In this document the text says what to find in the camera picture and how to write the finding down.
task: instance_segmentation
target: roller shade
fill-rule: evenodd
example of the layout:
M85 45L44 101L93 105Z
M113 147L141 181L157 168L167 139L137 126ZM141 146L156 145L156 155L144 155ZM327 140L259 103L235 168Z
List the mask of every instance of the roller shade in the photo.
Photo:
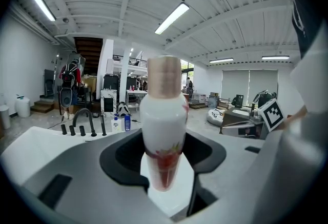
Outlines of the roller shade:
M277 93L278 71L277 70L251 70L250 90L248 103L251 103L256 94L268 89L269 93Z
M235 70L222 72L221 98L230 98L243 95L243 105L246 105L249 85L249 70Z

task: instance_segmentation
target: trash can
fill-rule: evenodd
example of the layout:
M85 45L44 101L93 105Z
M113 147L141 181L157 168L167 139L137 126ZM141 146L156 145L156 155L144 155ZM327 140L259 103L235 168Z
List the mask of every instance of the trash can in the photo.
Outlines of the trash can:
M10 128L9 107L6 105L0 106L0 116L4 129Z
M30 100L27 97L21 96L17 98L15 107L19 117L28 117L31 115Z

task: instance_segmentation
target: white bottle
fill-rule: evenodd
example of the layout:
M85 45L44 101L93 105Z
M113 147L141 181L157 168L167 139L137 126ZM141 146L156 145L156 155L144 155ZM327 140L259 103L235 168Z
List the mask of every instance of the white bottle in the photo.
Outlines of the white bottle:
M148 60L148 95L140 104L151 183L168 190L185 141L189 106L181 94L181 63L172 56Z
M122 132L121 120L117 119L117 116L115 116L115 118L112 119L112 132L113 133Z

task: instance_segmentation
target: bottle cap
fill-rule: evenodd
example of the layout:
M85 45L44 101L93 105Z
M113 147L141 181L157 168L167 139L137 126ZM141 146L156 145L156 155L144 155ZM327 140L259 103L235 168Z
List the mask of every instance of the bottle cap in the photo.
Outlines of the bottle cap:
M181 93L181 62L174 56L148 59L148 93L154 98L175 98Z

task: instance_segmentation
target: light fixture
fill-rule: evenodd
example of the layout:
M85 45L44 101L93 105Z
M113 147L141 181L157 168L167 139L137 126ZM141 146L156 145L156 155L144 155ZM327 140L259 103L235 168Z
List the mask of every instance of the light fixture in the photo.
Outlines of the light fixture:
M288 60L289 55L262 56L262 60Z
M52 14L52 12L50 11L49 7L46 5L44 0L35 0L35 2L37 3L37 5L39 5L42 12L47 16L47 18L50 21L52 22L56 21L55 16Z
M174 23L180 16L189 10L186 3L181 3L179 6L164 20L164 22L155 31L156 34L162 34L167 27Z
M214 63L221 63L221 62L231 62L233 60L234 60L233 58L217 59L217 60L210 61L210 63L214 64Z

